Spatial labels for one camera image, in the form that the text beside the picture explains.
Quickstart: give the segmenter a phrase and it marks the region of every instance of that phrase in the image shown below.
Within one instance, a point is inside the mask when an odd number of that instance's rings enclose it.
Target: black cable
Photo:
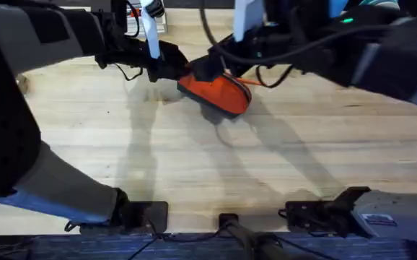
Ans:
[[[287,240],[287,239],[284,239],[284,238],[281,238],[281,237],[278,237],[278,236],[276,236],[276,237],[277,237],[277,239],[278,239],[278,240],[280,240],[281,242],[286,243],[286,244],[288,244],[289,246],[293,246],[293,247],[295,247],[295,248],[297,248],[297,249],[300,249],[300,250],[302,250],[302,251],[304,251],[304,252],[307,252],[307,253],[310,253],[310,254],[314,254],[315,256],[319,256],[319,257],[324,258],[324,259],[327,259],[327,260],[338,260],[337,258],[333,258],[332,256],[328,256],[328,255],[323,254],[323,253],[320,253],[320,252],[318,252],[318,251],[314,251],[314,250],[309,249],[309,248],[306,248],[306,247],[304,247],[304,246],[301,246],[301,245],[295,244],[295,243],[293,243],[293,242],[291,242],[291,241],[289,241],[289,240]]]
[[[353,35],[357,33],[367,33],[367,32],[377,32],[377,31],[386,31],[389,29],[392,29],[391,25],[374,25],[374,26],[363,26],[352,30],[347,30],[344,32],[337,32],[332,35],[329,35],[327,37],[321,38],[319,40],[316,40],[314,42],[308,43],[298,49],[295,49],[293,51],[290,51],[288,53],[284,53],[277,56],[267,57],[267,58],[243,58],[236,56],[226,50],[224,50],[216,41],[215,37],[211,33],[209,24],[207,23],[207,17],[205,12],[205,0],[201,0],[201,7],[199,8],[199,12],[201,15],[202,20],[202,26],[203,30],[206,33],[206,36],[208,38],[208,41],[214,46],[215,50],[218,51],[222,56],[225,58],[237,62],[239,64],[249,64],[249,65],[267,65],[267,64],[274,64],[280,61],[284,61],[284,59],[290,58],[292,56],[301,54],[305,51],[308,51],[310,49],[316,48],[318,46],[322,46],[326,43],[332,42],[334,40],[337,40],[339,38],[342,38],[344,36]]]
[[[147,218],[146,219],[147,222],[149,223],[149,226],[151,227],[151,231],[152,231],[152,235],[155,236],[158,239],[162,239],[165,242],[173,242],[173,243],[195,243],[195,242],[203,242],[203,241],[208,241],[211,240],[212,238],[215,238],[217,236],[219,236],[219,234],[223,231],[226,230],[229,226],[229,223],[221,226],[215,233],[213,234],[208,234],[208,235],[202,235],[198,238],[194,238],[194,239],[190,239],[190,240],[186,240],[186,239],[178,239],[178,238],[172,238],[169,235],[165,235],[165,234],[159,234],[156,231],[156,227],[154,225],[154,223]]]
[[[138,11],[136,11],[136,8],[133,7],[132,4],[130,4],[130,2],[128,0],[127,1],[127,5],[128,7],[130,7],[131,12],[133,13],[134,17],[135,17],[135,22],[136,22],[136,32],[134,35],[132,35],[132,38],[136,38],[139,35],[139,16],[138,16]]]
[[[128,260],[134,259],[136,256],[138,256],[144,249],[146,249],[148,246],[152,245],[154,242],[157,241],[158,238],[153,238],[151,241],[146,243],[144,246],[142,246],[137,252],[135,252],[133,255],[128,257]]]
[[[125,77],[125,80],[126,81],[131,81],[131,80],[134,80],[134,79],[136,79],[137,77],[139,77],[139,76],[141,76],[142,74],[143,74],[143,68],[142,67],[140,67],[139,68],[139,72],[137,73],[137,74],[135,74],[135,76],[133,76],[133,77],[131,77],[131,78],[128,78],[127,77],[127,74],[124,72],[124,70],[118,65],[118,64],[114,64],[114,65],[116,65],[119,69],[120,69],[120,71],[122,72],[122,74],[123,74],[123,76]]]
[[[255,76],[257,77],[257,80],[262,84],[262,86],[267,87],[267,88],[274,88],[279,86],[290,74],[290,72],[294,69],[294,65],[290,65],[285,71],[284,73],[279,77],[279,79],[274,82],[271,85],[266,84],[263,81],[263,78],[261,77],[261,73],[260,73],[260,67],[263,65],[258,65],[255,69]]]

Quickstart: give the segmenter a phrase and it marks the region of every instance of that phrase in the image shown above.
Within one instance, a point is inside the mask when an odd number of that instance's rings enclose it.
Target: green light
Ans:
[[[346,19],[344,19],[343,21],[341,21],[342,23],[350,23],[350,22],[353,22],[354,21],[354,19],[353,18],[346,18]]]

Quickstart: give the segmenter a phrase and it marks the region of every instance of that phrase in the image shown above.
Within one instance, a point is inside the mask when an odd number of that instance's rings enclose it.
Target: wooden surface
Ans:
[[[197,12],[168,14],[162,39],[190,59],[203,55]],[[230,15],[209,13],[218,38],[230,32]],[[272,82],[282,69],[265,77]],[[236,121],[183,98],[175,82],[126,82],[92,58],[27,76],[27,101],[52,149],[133,200],[168,201],[172,232],[215,230],[222,212],[255,230],[285,230],[276,215],[284,202],[332,198],[346,186],[417,193],[417,107],[312,74],[295,73],[274,90],[252,87]],[[63,233],[65,223],[0,205],[0,234]]]

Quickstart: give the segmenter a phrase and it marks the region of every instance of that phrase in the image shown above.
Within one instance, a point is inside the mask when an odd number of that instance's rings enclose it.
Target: white plastic part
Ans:
[[[149,53],[154,59],[160,56],[159,36],[157,34],[156,20],[149,16],[146,7],[152,3],[152,0],[139,0],[141,4],[141,18],[143,20],[144,32],[148,40]]]
[[[234,6],[234,39],[237,42],[244,40],[247,30],[260,26],[263,23],[265,8],[263,0],[236,0]]]

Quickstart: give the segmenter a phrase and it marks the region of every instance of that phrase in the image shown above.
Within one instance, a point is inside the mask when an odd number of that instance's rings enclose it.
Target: label sticker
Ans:
[[[386,225],[397,227],[396,221],[388,214],[361,214],[369,225]]]

